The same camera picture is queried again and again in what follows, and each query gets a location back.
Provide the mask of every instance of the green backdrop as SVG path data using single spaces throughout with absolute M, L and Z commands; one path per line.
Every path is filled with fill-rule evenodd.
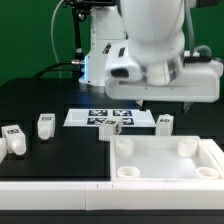
M 0 85 L 13 78 L 32 77 L 37 71 L 55 63 L 50 41 L 50 23 L 58 2 L 59 0 L 0 0 Z M 193 9 L 192 14 L 196 44 L 209 45 L 213 56 L 224 59 L 224 4 Z M 89 26 L 90 20 L 81 26 L 85 53 L 90 46 Z M 75 47 L 70 8 L 59 10 L 55 42 L 60 61 L 71 60 Z

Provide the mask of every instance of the white platform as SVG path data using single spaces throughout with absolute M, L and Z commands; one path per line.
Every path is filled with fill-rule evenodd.
M 114 112 L 118 112 L 120 116 L 114 116 Z M 122 127 L 155 127 L 155 121 L 150 110 L 144 112 L 129 109 L 70 109 L 64 127 L 98 127 L 107 118 L 126 120 Z
M 126 136 L 131 157 L 119 157 L 111 139 L 111 181 L 1 182 L 0 210 L 224 209 L 224 153 L 213 140 L 198 141 L 195 158 L 177 155 L 184 137 Z M 120 166 L 136 166 L 139 178 L 119 178 Z M 217 170 L 219 179 L 198 179 L 195 169 Z

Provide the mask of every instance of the white block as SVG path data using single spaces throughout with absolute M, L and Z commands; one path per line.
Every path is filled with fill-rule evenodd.
M 5 138 L 0 138 L 0 163 L 7 155 L 7 146 Z
M 41 114 L 37 123 L 37 129 L 38 137 L 42 140 L 54 137 L 55 114 Z
M 121 133 L 122 120 L 115 118 L 106 119 L 99 126 L 99 140 L 110 141 L 112 135 L 119 135 Z
M 160 115 L 156 123 L 156 136 L 171 136 L 173 132 L 173 116 Z
M 8 153 L 23 155 L 26 152 L 26 138 L 18 125 L 2 127 L 2 135 L 6 138 Z

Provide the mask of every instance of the robotic end effector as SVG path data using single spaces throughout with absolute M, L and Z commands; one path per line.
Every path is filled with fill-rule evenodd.
M 219 98 L 221 63 L 202 62 L 198 57 L 184 64 L 184 1 L 188 0 L 118 3 L 129 39 L 113 45 L 108 56 L 106 91 L 110 97 L 181 102 Z M 193 0 L 188 4 L 206 7 L 219 2 Z

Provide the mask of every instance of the black table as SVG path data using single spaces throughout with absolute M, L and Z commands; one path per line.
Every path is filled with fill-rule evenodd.
M 97 128 L 64 128 L 70 108 L 137 109 L 133 101 L 79 89 L 66 79 L 15 79 L 0 88 L 0 126 L 18 124 L 27 138 L 23 157 L 8 155 L 0 181 L 109 181 L 109 144 L 98 141 Z M 195 103 L 189 113 L 181 103 L 149 102 L 154 119 L 175 118 L 174 135 L 212 138 L 224 148 L 224 99 Z M 37 137 L 40 113 L 56 114 L 55 137 Z M 122 134 L 153 135 L 154 128 L 124 128 Z M 224 211 L 1 211 L 0 223 L 224 223 Z

